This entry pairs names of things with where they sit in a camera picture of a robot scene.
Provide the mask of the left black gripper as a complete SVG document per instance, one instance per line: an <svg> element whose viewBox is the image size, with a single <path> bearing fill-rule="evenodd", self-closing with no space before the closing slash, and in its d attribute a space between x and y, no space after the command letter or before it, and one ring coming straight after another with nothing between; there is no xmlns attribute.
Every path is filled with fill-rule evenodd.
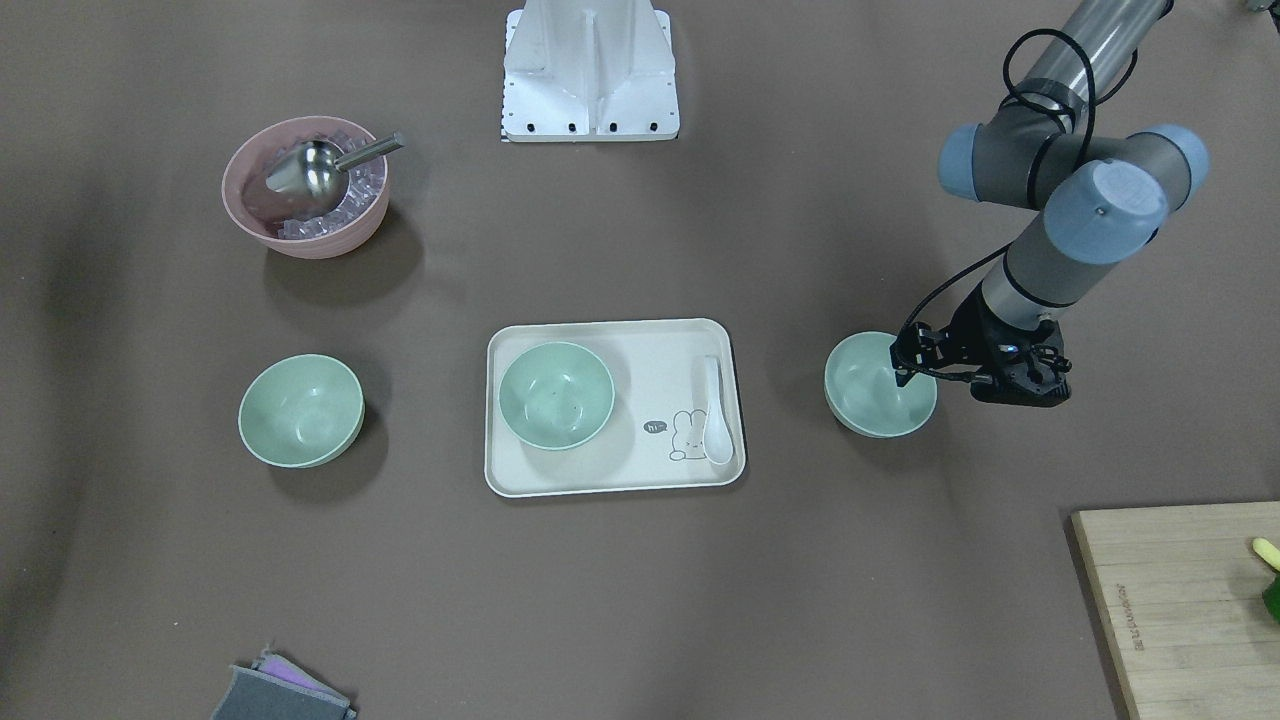
<svg viewBox="0 0 1280 720"><path fill-rule="evenodd" d="M905 323L890 346L895 383L905 388L913 369L972 366L963 373L973 398L987 404L1055 407L1071 396L1065 341L1055 319L1034 319L1023 329L1000 319L979 288L957 306L951 322L933 331Z"/></svg>

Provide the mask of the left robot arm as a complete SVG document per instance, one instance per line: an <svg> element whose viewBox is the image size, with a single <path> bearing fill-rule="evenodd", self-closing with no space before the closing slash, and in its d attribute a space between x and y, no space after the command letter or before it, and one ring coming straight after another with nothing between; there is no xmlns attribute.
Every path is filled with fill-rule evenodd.
<svg viewBox="0 0 1280 720"><path fill-rule="evenodd" d="M910 314L890 346L897 387L919 375L960 382L987 404L1053 407L1070 397L1060 322L1119 263L1158 233L1210 172L1188 128L1098 136L1100 105L1128 81L1137 50L1170 1L1083 1L1027 74L1004 76L986 123L956 128L937 163L960 199L1036 213L1007 246L979 260L986 277L934 329Z"/></svg>

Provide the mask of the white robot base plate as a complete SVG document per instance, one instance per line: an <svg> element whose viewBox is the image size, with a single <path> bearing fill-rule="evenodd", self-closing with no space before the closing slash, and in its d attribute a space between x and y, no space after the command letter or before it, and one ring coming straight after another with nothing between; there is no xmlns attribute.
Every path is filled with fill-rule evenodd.
<svg viewBox="0 0 1280 720"><path fill-rule="evenodd" d="M504 142L680 135L672 23L649 1L527 1L506 17L503 70Z"/></svg>

